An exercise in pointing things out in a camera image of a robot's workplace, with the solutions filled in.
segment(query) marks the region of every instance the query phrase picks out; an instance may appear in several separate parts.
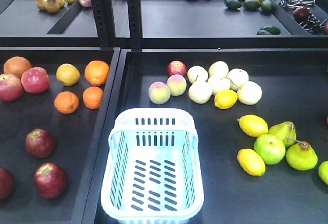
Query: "white fruit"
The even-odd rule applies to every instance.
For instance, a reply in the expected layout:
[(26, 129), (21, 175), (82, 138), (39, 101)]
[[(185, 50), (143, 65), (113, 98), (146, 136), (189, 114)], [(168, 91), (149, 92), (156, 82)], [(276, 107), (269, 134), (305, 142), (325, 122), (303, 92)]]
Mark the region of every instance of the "white fruit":
[(209, 68), (209, 76), (218, 75), (220, 78), (226, 77), (229, 72), (228, 64), (223, 61), (213, 63)]
[(210, 84), (212, 88), (212, 95), (216, 95), (219, 91), (224, 89), (230, 89), (230, 80), (228, 78), (220, 78), (219, 75), (212, 75), (208, 79), (208, 84)]
[(245, 105), (254, 105), (262, 97), (262, 88), (255, 82), (247, 81), (237, 91), (238, 100)]
[(195, 82), (195, 80), (206, 81), (209, 78), (209, 74), (202, 66), (195, 65), (188, 70), (187, 77), (189, 82), (192, 84)]
[(248, 73), (243, 69), (232, 69), (227, 74), (227, 78), (230, 79), (231, 84), (230, 88), (234, 91), (237, 91), (241, 88), (242, 84), (248, 81)]
[(197, 80), (190, 86), (188, 96), (195, 103), (205, 104), (212, 96), (212, 88), (205, 80)]

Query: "orange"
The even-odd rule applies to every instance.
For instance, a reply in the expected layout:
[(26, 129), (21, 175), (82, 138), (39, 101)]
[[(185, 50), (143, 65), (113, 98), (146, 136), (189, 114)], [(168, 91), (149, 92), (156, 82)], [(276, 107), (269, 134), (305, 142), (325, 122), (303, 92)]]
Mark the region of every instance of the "orange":
[(4, 64), (4, 73), (11, 73), (21, 78), (25, 70), (32, 68), (30, 61), (22, 56), (14, 56)]
[(83, 92), (83, 102), (89, 109), (99, 109), (104, 91), (100, 87), (88, 87)]
[(78, 97), (75, 93), (64, 91), (59, 93), (55, 98), (56, 109), (63, 114), (73, 113), (79, 104)]
[(93, 60), (87, 64), (84, 75), (91, 85), (98, 87), (106, 83), (109, 69), (104, 61)]

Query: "green pear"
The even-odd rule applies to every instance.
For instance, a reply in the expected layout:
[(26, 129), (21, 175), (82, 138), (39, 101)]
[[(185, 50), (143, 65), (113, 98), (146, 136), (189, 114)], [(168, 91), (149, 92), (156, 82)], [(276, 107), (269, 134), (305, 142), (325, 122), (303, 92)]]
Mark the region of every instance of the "green pear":
[(318, 157), (311, 145), (305, 141), (298, 141), (286, 151), (286, 161), (294, 169), (309, 170), (315, 167)]
[(270, 127), (268, 133), (280, 138), (286, 148), (291, 146), (296, 139), (296, 128), (291, 121), (284, 121)]

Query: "plastic basket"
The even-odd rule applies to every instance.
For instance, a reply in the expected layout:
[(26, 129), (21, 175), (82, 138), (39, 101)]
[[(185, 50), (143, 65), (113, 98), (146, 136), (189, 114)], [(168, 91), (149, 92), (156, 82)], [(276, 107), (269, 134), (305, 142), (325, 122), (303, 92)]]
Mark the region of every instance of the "plastic basket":
[(186, 223), (203, 204), (198, 135), (181, 109), (118, 115), (101, 188), (104, 211), (120, 223)]

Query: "black tray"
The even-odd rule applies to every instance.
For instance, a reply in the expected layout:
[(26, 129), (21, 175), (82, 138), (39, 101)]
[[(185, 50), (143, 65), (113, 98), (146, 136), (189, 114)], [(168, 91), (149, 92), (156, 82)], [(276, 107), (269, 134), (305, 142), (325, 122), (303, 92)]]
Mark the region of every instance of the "black tray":
[[(316, 3), (326, 16), (327, 4)], [(140, 48), (319, 48), (328, 40), (308, 34), (281, 8), (268, 15), (261, 9), (229, 10), (224, 0), (140, 0), (140, 10), (140, 27), (134, 29), (142, 32)], [(256, 35), (264, 25), (280, 27), (281, 34)]]
[[(16, 179), (14, 193), (0, 202), (1, 223), (93, 223), (100, 180), (94, 172), (99, 138), (111, 95), (119, 49), (110, 48), (16, 48), (0, 49), (0, 67), (15, 55), (24, 56), (33, 66), (44, 67), (50, 76), (50, 89), (42, 94), (25, 92), (12, 102), (0, 102), (0, 165), (9, 169)], [(111, 66), (99, 110), (88, 109), (82, 99), (83, 90), (91, 86), (84, 77), (86, 64), (100, 59)], [(56, 80), (55, 72), (62, 63), (72, 63), (81, 72), (77, 84), (65, 87)], [(64, 115), (54, 107), (55, 96), (68, 90), (79, 97), (79, 107)], [(55, 152), (45, 159), (35, 159), (25, 150), (25, 137), (35, 128), (43, 128), (56, 138)], [(38, 197), (33, 174), (43, 163), (52, 161), (63, 167), (69, 178), (68, 190), (59, 198)]]
[[(328, 159), (327, 55), (327, 49), (123, 49), (102, 136), (108, 137), (114, 117), (129, 108), (184, 109), (193, 116), (199, 135), (204, 187), (204, 204), (190, 223), (328, 223), (328, 186), (318, 176), (319, 163)], [(182, 96), (155, 105), (148, 88), (155, 81), (166, 82), (167, 65), (175, 59), (188, 68), (208, 69), (223, 60), (230, 69), (245, 69), (250, 80), (262, 87), (263, 96), (256, 105), (237, 102), (220, 110), (214, 97), (203, 105), (192, 102), (188, 84)], [(267, 166), (261, 177), (248, 175), (237, 162), (238, 150), (252, 148), (255, 141), (239, 128), (237, 119), (246, 114), (263, 117), (269, 126), (293, 121), (297, 138), (311, 142), (315, 149), (318, 165), (302, 172), (283, 159)]]

